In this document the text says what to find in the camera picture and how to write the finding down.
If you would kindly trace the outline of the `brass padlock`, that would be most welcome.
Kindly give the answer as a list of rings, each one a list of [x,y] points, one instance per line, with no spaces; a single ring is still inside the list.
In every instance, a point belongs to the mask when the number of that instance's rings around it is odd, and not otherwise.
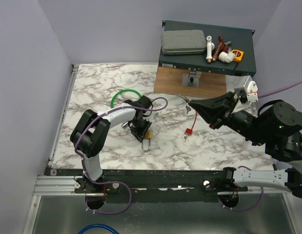
[[[151,139],[152,139],[152,130],[147,130],[142,143],[141,143],[141,149],[144,152],[148,152],[151,150]]]

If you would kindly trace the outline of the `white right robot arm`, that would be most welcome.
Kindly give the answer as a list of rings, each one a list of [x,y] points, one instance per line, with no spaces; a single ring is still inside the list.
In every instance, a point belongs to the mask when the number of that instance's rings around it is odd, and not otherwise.
[[[265,154],[291,165],[275,171],[248,171],[225,167],[221,177],[210,181],[217,192],[258,186],[276,188],[302,198],[302,113],[283,100],[264,105],[256,116],[245,110],[235,111],[238,98],[233,92],[211,99],[188,101],[211,129],[227,126],[253,146],[265,146]]]

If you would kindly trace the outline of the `white elbow pipe fitting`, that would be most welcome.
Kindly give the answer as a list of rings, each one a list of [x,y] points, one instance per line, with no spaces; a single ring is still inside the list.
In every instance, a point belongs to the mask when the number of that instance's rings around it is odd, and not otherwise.
[[[218,59],[224,63],[231,63],[236,57],[235,53],[232,53],[231,51],[229,52],[224,52],[222,51],[219,56]]]

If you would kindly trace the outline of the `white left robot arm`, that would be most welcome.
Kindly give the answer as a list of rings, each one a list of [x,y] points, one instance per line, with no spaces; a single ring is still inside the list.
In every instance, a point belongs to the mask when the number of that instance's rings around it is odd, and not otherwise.
[[[142,96],[137,101],[126,100],[122,105],[108,111],[96,113],[86,110],[75,126],[70,141],[75,152],[81,156],[86,187],[93,193],[102,189],[103,174],[99,153],[102,150],[110,129],[128,122],[131,134],[140,143],[151,126],[145,119],[145,112],[153,107],[152,101]]]

